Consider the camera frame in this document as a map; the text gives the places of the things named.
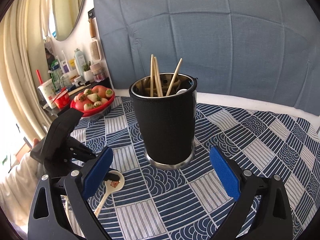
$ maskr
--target food residue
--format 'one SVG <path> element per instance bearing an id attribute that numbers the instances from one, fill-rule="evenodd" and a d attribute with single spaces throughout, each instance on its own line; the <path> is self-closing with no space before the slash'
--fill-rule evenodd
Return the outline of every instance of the food residue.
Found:
<path id="1" fill-rule="evenodd" d="M 110 185 L 111 185 L 112 187 L 117 187 L 119 183 L 120 183 L 119 181 L 112 181 L 112 182 L 110 183 Z"/>

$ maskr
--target small potted plant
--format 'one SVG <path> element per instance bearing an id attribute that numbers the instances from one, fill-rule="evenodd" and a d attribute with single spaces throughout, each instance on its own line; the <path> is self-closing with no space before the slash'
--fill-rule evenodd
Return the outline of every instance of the small potted plant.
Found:
<path id="1" fill-rule="evenodd" d="M 84 75 L 84 79 L 86 81 L 93 82 L 94 81 L 94 77 L 93 77 L 92 71 L 90 69 L 90 65 L 91 65 L 91 62 L 89 62 L 89 65 L 88 64 L 84 65 L 84 68 L 83 68 L 84 73 L 83 73 L 83 75 Z"/>

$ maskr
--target wooden handle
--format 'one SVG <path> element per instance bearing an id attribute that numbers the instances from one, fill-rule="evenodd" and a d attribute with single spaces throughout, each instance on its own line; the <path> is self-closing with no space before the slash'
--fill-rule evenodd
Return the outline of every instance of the wooden handle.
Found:
<path id="1" fill-rule="evenodd" d="M 176 67 L 176 70 L 174 71 L 174 74 L 173 74 L 172 80 L 171 80 L 171 82 L 170 82 L 170 85 L 169 85 L 167 94 L 165 95 L 166 97 L 167 97 L 168 95 L 170 95 L 170 92 L 171 92 L 173 83 L 174 83 L 174 81 L 175 81 L 175 79 L 176 79 L 176 77 L 177 77 L 177 75 L 178 75 L 178 72 L 179 72 L 179 69 L 180 69 L 180 67 L 181 67 L 181 64 L 182 64 L 182 58 L 179 60 L 179 63 L 178 63 L 178 65 L 177 65 L 177 67 Z"/>
<path id="2" fill-rule="evenodd" d="M 151 55 L 151 64 L 150 64 L 150 97 L 153 97 L 153 70 L 154 70 L 154 55 Z"/>
<path id="3" fill-rule="evenodd" d="M 89 19 L 89 28 L 90 28 L 91 38 L 94 38 L 96 36 L 96 30 L 94 28 L 94 23 L 93 23 L 93 20 L 91 18 Z"/>
<path id="4" fill-rule="evenodd" d="M 156 66 L 155 78 L 156 78 L 157 81 L 158 81 L 159 92 L 160 92 L 160 95 L 158 95 L 158 97 L 163 97 L 157 57 L 155 57 L 155 66 Z"/>
<path id="5" fill-rule="evenodd" d="M 102 207 L 103 207 L 104 203 L 106 202 L 106 200 L 107 200 L 107 198 L 108 198 L 109 195 L 110 195 L 110 194 L 106 191 L 106 193 L 104 194 L 102 200 L 100 201 L 97 209 L 94 211 L 94 214 L 96 215 L 96 217 L 99 216 L 99 214 L 100 214 L 100 212 L 101 212 L 101 209 L 102 209 Z"/>

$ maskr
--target strawberry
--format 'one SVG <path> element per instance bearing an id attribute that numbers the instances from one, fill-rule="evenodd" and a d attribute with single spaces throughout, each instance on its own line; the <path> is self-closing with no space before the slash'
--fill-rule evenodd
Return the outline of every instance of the strawberry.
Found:
<path id="1" fill-rule="evenodd" d="M 85 104 L 84 105 L 84 110 L 85 111 L 88 111 L 88 110 L 91 110 L 91 109 L 93 109 L 93 104 Z"/>
<path id="2" fill-rule="evenodd" d="M 101 98 L 98 96 L 98 94 L 88 95 L 88 98 L 91 102 L 94 102 L 94 103 L 101 100 Z"/>
<path id="3" fill-rule="evenodd" d="M 108 102 L 108 99 L 105 99 L 105 98 L 101 98 L 101 103 L 104 105 L 106 102 Z"/>
<path id="4" fill-rule="evenodd" d="M 87 96 L 86 96 L 84 93 L 80 93 L 80 94 L 78 95 L 78 100 L 79 100 L 80 102 L 85 101 L 86 98 L 87 98 Z"/>
<path id="5" fill-rule="evenodd" d="M 101 103 L 100 101 L 97 101 L 97 102 L 95 102 L 95 103 L 93 104 L 93 108 L 99 107 L 99 106 L 101 106 L 101 105 L 102 105 L 102 103 Z"/>
<path id="6" fill-rule="evenodd" d="M 111 98 L 112 96 L 113 96 L 113 90 L 112 89 L 110 89 L 110 88 L 108 88 L 107 90 L 106 90 L 106 97 L 107 98 Z"/>
<path id="7" fill-rule="evenodd" d="M 91 95 L 92 94 L 92 90 L 89 88 L 89 89 L 86 89 L 84 91 L 84 94 L 87 96 L 87 95 Z"/>

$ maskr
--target person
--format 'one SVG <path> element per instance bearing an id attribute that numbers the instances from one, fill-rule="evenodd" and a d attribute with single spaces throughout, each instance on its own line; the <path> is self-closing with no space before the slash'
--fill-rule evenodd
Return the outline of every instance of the person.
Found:
<path id="1" fill-rule="evenodd" d="M 50 51 L 47 48 L 45 48 L 44 50 L 45 50 L 45 55 L 47 57 L 48 69 L 51 70 L 51 64 L 53 61 L 55 61 L 56 58 L 54 57 L 53 54 L 50 53 Z"/>
<path id="2" fill-rule="evenodd" d="M 37 143 L 39 140 L 35 138 L 33 147 Z M 20 227 L 28 224 L 32 199 L 43 174 L 43 165 L 34 160 L 28 152 L 0 181 L 0 207 L 24 240 L 27 235 Z"/>

